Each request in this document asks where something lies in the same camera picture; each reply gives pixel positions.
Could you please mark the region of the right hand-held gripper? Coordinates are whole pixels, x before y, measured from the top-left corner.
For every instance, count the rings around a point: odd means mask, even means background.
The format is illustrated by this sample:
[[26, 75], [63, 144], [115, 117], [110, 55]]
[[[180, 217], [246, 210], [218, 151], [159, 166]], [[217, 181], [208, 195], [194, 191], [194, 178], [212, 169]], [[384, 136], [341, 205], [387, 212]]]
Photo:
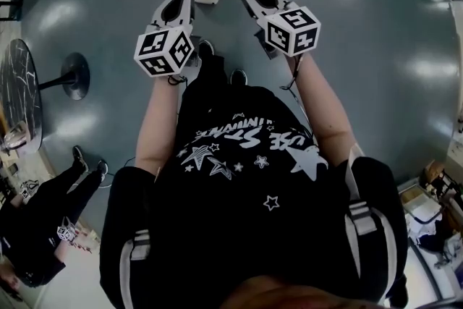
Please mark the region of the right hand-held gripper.
[[241, 0], [247, 13], [264, 31], [267, 44], [287, 56], [317, 46], [321, 22], [307, 7], [283, 9], [288, 0]]

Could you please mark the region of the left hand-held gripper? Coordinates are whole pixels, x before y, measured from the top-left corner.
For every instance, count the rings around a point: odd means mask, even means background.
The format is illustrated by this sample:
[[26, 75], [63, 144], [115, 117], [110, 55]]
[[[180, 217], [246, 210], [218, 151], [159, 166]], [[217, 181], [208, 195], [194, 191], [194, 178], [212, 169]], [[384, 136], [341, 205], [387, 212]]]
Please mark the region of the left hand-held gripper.
[[166, 27], [138, 36], [134, 60], [149, 77], [178, 75], [194, 59], [200, 36], [185, 26], [195, 19], [195, 0], [164, 0], [151, 24]]

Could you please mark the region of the person's right forearm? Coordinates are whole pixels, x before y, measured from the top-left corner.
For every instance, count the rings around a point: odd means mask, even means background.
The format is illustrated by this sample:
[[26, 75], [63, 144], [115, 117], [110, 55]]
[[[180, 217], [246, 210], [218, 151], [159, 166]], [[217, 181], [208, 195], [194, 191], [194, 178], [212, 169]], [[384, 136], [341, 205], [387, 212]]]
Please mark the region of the person's right forearm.
[[309, 53], [300, 61], [287, 57], [307, 118], [325, 159], [338, 166], [349, 157], [357, 143], [347, 113]]

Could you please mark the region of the person's left forearm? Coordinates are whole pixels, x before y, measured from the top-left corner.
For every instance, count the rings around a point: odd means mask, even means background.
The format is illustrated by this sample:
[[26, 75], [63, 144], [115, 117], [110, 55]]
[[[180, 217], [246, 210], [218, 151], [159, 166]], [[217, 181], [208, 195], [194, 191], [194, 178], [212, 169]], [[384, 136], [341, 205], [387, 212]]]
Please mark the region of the person's left forearm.
[[154, 79], [137, 139], [135, 166], [157, 175], [170, 158], [177, 130], [179, 86], [167, 77]]

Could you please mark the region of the person's left shoe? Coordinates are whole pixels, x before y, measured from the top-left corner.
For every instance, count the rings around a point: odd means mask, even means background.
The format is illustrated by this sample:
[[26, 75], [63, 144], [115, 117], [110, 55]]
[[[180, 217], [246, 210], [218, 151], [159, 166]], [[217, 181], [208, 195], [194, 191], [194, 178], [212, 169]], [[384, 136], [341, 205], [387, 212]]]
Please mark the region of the person's left shoe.
[[202, 39], [198, 44], [197, 55], [202, 59], [213, 56], [214, 54], [215, 50], [213, 44], [210, 41]]

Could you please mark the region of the person's shoe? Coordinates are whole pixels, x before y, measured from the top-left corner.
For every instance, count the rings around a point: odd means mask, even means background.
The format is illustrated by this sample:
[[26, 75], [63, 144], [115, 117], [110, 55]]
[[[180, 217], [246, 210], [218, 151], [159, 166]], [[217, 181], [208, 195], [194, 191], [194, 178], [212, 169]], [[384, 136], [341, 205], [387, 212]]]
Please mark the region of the person's shoe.
[[229, 77], [229, 84], [233, 86], [246, 86], [247, 75], [242, 69], [234, 69]]
[[213, 56], [214, 54], [215, 50], [213, 44], [210, 41], [202, 39], [198, 44], [197, 55], [202, 59]]

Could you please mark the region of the person's black trousers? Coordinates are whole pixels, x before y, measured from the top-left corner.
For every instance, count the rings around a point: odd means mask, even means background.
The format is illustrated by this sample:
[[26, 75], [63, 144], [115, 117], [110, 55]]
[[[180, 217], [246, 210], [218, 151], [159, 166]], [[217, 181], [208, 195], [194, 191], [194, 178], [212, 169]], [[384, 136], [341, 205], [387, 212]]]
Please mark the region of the person's black trousers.
[[206, 55], [200, 57], [201, 67], [193, 85], [199, 89], [222, 89], [229, 85], [224, 69], [224, 57]]

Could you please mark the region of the person's right shoe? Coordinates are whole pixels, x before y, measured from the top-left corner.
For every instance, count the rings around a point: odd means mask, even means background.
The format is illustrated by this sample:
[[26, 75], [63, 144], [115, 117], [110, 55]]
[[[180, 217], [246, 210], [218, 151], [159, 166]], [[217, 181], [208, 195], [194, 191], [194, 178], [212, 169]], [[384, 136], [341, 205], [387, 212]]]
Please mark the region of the person's right shoe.
[[246, 86], [247, 75], [242, 69], [234, 69], [229, 77], [229, 84], [233, 86]]

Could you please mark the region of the clear glass container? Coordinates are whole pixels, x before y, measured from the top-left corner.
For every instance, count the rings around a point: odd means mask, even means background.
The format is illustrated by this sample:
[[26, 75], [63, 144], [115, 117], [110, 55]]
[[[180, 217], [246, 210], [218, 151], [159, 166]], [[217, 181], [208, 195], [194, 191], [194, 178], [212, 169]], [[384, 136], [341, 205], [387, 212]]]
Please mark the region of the clear glass container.
[[10, 128], [3, 136], [0, 143], [0, 151], [8, 153], [17, 150], [30, 141], [30, 131], [28, 125], [24, 121], [18, 122]]

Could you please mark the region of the person's black star-print shirt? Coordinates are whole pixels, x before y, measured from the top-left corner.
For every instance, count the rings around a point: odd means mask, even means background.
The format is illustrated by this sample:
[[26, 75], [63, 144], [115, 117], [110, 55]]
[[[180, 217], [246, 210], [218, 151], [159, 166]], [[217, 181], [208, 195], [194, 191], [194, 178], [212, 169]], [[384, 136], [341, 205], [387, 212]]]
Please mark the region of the person's black star-print shirt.
[[377, 301], [392, 288], [382, 218], [401, 278], [407, 228], [387, 165], [368, 157], [331, 165], [265, 88], [190, 86], [159, 175], [127, 166], [114, 177], [101, 287], [123, 309], [122, 249], [146, 230], [148, 257], [130, 269], [135, 309], [218, 309], [256, 276]]

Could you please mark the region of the black marble pedestal table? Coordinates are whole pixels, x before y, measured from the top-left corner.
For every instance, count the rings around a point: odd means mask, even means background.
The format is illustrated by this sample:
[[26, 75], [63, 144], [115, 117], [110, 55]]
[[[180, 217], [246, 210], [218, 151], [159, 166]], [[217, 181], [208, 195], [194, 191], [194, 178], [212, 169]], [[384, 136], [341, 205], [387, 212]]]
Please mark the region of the black marble pedestal table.
[[41, 93], [61, 85], [73, 100], [83, 99], [90, 87], [90, 68], [86, 58], [77, 52], [69, 54], [61, 66], [61, 76], [39, 82], [32, 54], [26, 43], [16, 38], [9, 43], [0, 59], [0, 110], [4, 128], [0, 143], [7, 131], [24, 121], [30, 131], [30, 141], [13, 150], [19, 157], [35, 153], [43, 139], [43, 104]]

